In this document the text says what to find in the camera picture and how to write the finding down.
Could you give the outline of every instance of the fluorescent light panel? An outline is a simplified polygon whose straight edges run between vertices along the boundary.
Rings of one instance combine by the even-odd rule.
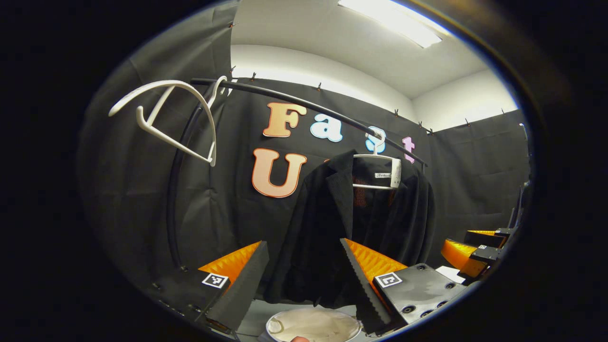
[[[427,26],[445,35],[446,29],[423,15],[389,0],[340,0],[338,5],[355,10],[387,28],[410,38],[422,48],[439,43],[441,38]]]

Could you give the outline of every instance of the black rod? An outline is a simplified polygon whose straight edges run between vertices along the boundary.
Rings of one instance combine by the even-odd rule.
[[[213,80],[213,79],[191,79],[190,83],[192,85],[211,85],[213,83],[215,83],[217,80]],[[291,95],[287,95],[287,94],[283,94],[282,92],[278,92],[278,91],[274,91],[274,90],[270,90],[270,89],[266,89],[266,88],[262,88],[259,86],[252,86],[252,85],[247,85],[244,83],[236,83],[236,82],[228,82],[228,81],[223,81],[221,83],[221,87],[222,88],[230,88],[230,89],[236,89],[236,90],[243,90],[243,91],[248,91],[248,92],[252,92],[255,94],[259,94],[259,95],[265,95],[265,96],[270,96],[270,97],[274,97],[275,99],[279,99],[279,100],[284,100],[284,101],[288,101],[291,103],[294,103],[296,105],[300,105],[300,106],[304,106],[307,107],[309,109],[312,109],[314,111],[317,111],[319,113],[323,113],[327,116],[331,116],[334,119],[340,120],[348,125],[353,126],[354,128],[357,128],[358,130],[362,130],[370,135],[373,135],[374,137],[378,138],[378,139],[382,139],[382,136],[380,135],[380,133],[372,130],[371,128],[365,126],[364,124],[355,121],[351,118],[349,118],[348,116],[344,116],[338,112],[335,112],[333,110],[330,110],[328,108],[322,107],[316,103],[312,103],[306,100],[303,100],[299,97],[295,97],[295,96],[291,96]],[[397,144],[396,142],[390,140],[389,138],[385,138],[385,142],[388,145],[391,145],[394,148],[397,148],[399,151],[407,154],[408,156],[414,158],[414,160],[421,162],[422,164],[424,164],[425,166],[429,166],[425,161],[423,161],[422,159],[420,159],[420,157],[418,157],[417,155],[413,154],[412,152],[406,150],[405,147],[403,147],[402,145]]]
[[[213,87],[208,87],[205,93],[203,94],[203,97],[209,100],[212,91]],[[203,109],[201,108],[201,103],[199,102],[192,111],[192,114],[190,115],[190,118],[186,123],[186,127],[182,132],[182,136],[181,138],[179,138],[180,144],[184,146],[188,145],[188,142],[192,137],[192,133],[194,133],[194,130],[196,128],[196,121],[198,120],[198,117],[201,115],[202,112]],[[173,165],[171,165],[171,173],[169,174],[169,185],[167,188],[167,241],[169,242],[169,252],[171,253],[173,265],[176,268],[181,268],[182,270],[185,270],[185,268],[182,265],[182,259],[179,255],[178,238],[175,228],[175,207],[178,197],[179,171],[182,168],[184,156],[184,151],[177,148],[175,151],[175,156],[173,157]]]

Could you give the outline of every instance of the hanger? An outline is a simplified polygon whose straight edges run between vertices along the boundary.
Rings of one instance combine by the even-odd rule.
[[[137,107],[137,109],[136,109],[137,124],[139,125],[139,127],[141,129],[143,129],[144,131],[159,138],[160,140],[163,140],[164,142],[166,142],[176,148],[179,148],[180,150],[188,153],[189,155],[192,155],[200,160],[210,163],[211,166],[215,166],[217,138],[215,136],[215,123],[213,122],[213,116],[211,115],[211,110],[209,109],[209,107],[211,107],[211,105],[215,101],[215,97],[217,95],[217,90],[219,88],[219,84],[222,81],[226,81],[227,79],[228,78],[226,76],[222,76],[222,77],[218,78],[218,80],[213,84],[213,92],[212,92],[211,98],[209,99],[208,103],[207,103],[207,101],[205,101],[205,98],[203,98],[203,96],[201,95],[200,92],[198,92],[196,89],[194,89],[194,87],[192,87],[191,85],[189,85],[186,82],[177,81],[177,80],[163,80],[163,81],[148,83],[146,85],[143,85],[143,86],[135,89],[134,91],[131,91],[129,94],[125,95],[122,99],[120,99],[118,102],[116,102],[116,104],[110,109],[108,116],[113,116],[116,113],[118,113],[119,110],[121,110],[127,103],[129,103],[131,100],[133,100],[136,96],[138,96],[148,90],[154,89],[154,88],[160,88],[160,87],[167,86],[169,88],[167,88],[167,90],[165,90],[165,92],[160,97],[158,102],[156,102],[156,105],[154,106],[154,109],[152,109],[152,113],[150,113],[150,116],[148,117],[147,121],[143,118],[143,107],[142,106]],[[211,123],[213,142],[211,143],[211,147],[209,148],[209,155],[206,158],[197,154],[196,152],[190,150],[186,146],[180,144],[179,142],[175,141],[171,137],[167,136],[165,133],[159,131],[158,129],[156,129],[152,126],[152,123],[156,119],[156,116],[158,115],[158,112],[161,110],[162,105],[165,103],[165,101],[167,100],[167,97],[169,97],[169,94],[171,94],[171,92],[175,89],[175,87],[186,89],[187,91],[190,91],[200,101],[202,108],[207,113],[207,117],[209,118],[209,122]]]
[[[384,143],[386,137],[384,134],[380,133],[382,139],[374,144],[374,154],[372,155],[354,155],[354,158],[374,158],[374,159],[384,159],[390,160],[392,162],[392,169],[390,172],[390,187],[389,186],[378,186],[378,185],[364,185],[364,184],[353,184],[353,187],[365,187],[367,189],[384,189],[384,190],[393,190],[399,187],[399,183],[401,181],[401,160],[397,158],[392,158],[389,156],[381,156],[378,154],[378,147]]]

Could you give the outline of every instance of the white ceiling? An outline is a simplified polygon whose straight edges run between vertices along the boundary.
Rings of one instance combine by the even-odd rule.
[[[243,0],[232,44],[285,47],[330,58],[410,99],[488,68],[456,37],[438,33],[443,41],[422,49],[337,2]]]

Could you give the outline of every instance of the orange ridged surface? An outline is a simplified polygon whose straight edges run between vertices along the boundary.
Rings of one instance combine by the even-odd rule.
[[[496,233],[495,231],[469,231],[469,232],[475,232],[477,234],[492,235],[492,236]]]
[[[230,279],[230,286],[228,286],[228,288],[230,288],[238,278],[238,275],[241,274],[245,264],[247,264],[251,258],[251,255],[253,255],[260,243],[261,241],[258,241],[249,246],[243,247],[240,250],[227,254],[216,261],[210,262],[207,265],[199,268],[199,271],[227,276]]]
[[[471,277],[477,277],[487,266],[487,263],[470,258],[476,249],[476,246],[469,246],[447,239],[443,243],[441,255],[462,273]]]
[[[355,259],[357,259],[357,262],[363,270],[365,277],[370,282],[371,287],[374,289],[378,297],[380,297],[380,293],[378,293],[378,290],[373,284],[374,277],[381,276],[382,274],[401,271],[407,268],[407,266],[404,264],[395,261],[384,254],[378,253],[371,248],[367,248],[364,245],[348,239],[344,240],[346,240],[348,243],[350,250],[353,252]]]

